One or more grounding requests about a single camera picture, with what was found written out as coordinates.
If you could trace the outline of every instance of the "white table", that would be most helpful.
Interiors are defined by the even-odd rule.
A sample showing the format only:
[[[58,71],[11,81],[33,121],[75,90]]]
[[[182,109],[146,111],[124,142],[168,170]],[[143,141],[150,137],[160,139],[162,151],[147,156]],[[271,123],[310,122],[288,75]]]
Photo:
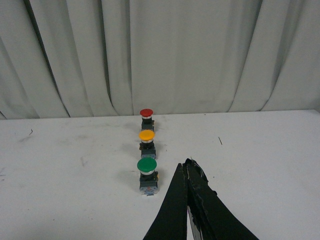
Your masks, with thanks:
[[[0,239],[141,240],[190,157],[259,239],[320,239],[318,112],[153,119],[154,196],[139,192],[140,116],[1,120]]]

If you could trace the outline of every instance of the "white curtain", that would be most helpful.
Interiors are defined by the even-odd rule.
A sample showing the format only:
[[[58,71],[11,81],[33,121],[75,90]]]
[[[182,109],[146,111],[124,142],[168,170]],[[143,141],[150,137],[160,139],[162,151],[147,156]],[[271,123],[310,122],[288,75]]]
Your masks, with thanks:
[[[0,0],[0,119],[318,106],[319,0]]]

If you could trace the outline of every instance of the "red button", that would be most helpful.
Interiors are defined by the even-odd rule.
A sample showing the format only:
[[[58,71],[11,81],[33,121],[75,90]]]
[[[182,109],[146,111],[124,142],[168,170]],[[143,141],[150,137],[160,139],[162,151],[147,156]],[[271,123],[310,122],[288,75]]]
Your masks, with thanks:
[[[145,118],[150,117],[152,114],[154,114],[154,111],[149,108],[145,108],[140,111],[140,115]]]

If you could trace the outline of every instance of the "curtain fold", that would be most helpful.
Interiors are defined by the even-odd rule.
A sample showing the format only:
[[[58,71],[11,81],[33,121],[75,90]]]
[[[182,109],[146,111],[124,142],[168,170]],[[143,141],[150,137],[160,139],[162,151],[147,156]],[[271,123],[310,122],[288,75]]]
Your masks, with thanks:
[[[226,112],[260,1],[130,2],[134,113]]]
[[[117,115],[108,93],[102,11],[98,0],[67,0],[76,53],[93,116]]]
[[[119,115],[132,115],[129,0],[102,0],[106,56],[112,104]]]
[[[259,111],[270,98],[290,47],[301,1],[263,1],[229,112]]]
[[[0,4],[0,112],[7,119],[68,116],[19,0]]]
[[[263,111],[314,109],[320,103],[320,1],[304,1],[292,45]]]
[[[318,0],[0,1],[0,119],[319,106]]]

